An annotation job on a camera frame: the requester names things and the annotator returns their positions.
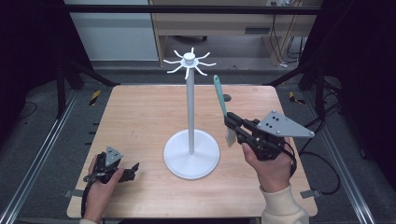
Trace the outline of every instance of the white pole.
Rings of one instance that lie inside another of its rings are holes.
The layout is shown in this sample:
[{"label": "white pole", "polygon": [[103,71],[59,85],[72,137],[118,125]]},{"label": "white pole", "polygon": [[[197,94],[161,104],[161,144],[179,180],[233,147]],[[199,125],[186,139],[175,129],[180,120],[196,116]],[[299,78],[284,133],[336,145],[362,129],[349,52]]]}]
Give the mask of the white pole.
[{"label": "white pole", "polygon": [[187,109],[189,120],[189,152],[194,154],[194,69],[189,69],[187,85]]}]

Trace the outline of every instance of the round white base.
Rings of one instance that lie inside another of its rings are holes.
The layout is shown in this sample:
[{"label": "round white base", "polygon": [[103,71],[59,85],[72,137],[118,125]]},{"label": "round white base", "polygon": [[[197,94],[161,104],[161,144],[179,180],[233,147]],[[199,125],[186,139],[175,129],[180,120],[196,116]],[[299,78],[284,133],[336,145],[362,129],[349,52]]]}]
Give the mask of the round white base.
[{"label": "round white base", "polygon": [[194,153],[189,152],[189,130],[174,134],[166,143],[163,158],[169,170],[183,179],[199,179],[212,172],[219,162],[219,145],[208,133],[194,131]]}]

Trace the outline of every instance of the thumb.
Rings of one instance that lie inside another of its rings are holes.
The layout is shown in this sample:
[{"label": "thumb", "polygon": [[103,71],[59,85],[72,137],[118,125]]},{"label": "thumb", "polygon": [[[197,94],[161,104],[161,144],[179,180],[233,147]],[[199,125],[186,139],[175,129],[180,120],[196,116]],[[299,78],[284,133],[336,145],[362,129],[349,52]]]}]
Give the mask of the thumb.
[{"label": "thumb", "polygon": [[107,184],[111,184],[111,185],[117,185],[117,183],[119,182],[119,180],[122,177],[122,174],[124,172],[123,168],[119,168],[114,174],[113,176],[111,176],[111,179],[108,181]]},{"label": "thumb", "polygon": [[242,143],[241,146],[245,154],[245,161],[251,163],[257,160],[256,154],[254,154],[253,149],[248,144]]}]

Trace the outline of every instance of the wall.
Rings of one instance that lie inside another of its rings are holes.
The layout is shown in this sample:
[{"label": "wall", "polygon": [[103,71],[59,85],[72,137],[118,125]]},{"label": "wall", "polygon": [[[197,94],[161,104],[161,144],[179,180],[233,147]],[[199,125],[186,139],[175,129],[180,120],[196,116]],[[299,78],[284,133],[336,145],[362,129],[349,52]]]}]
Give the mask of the wall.
[{"label": "wall", "polygon": [[[67,5],[148,5],[147,0],[64,0]],[[148,13],[71,13],[91,61],[158,61]]]}]

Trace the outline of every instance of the gray metal bracket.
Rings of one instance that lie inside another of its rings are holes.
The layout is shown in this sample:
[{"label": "gray metal bracket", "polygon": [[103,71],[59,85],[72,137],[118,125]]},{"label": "gray metal bracket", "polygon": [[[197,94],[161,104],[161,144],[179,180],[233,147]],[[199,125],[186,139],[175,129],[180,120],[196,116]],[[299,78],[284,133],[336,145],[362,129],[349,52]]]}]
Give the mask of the gray metal bracket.
[{"label": "gray metal bracket", "polygon": [[258,125],[260,130],[279,137],[313,138],[315,133],[285,117],[276,110],[272,110]]},{"label": "gray metal bracket", "polygon": [[113,147],[107,147],[106,149],[106,166],[113,164],[116,161],[119,161],[123,157],[122,153],[119,153]]}]

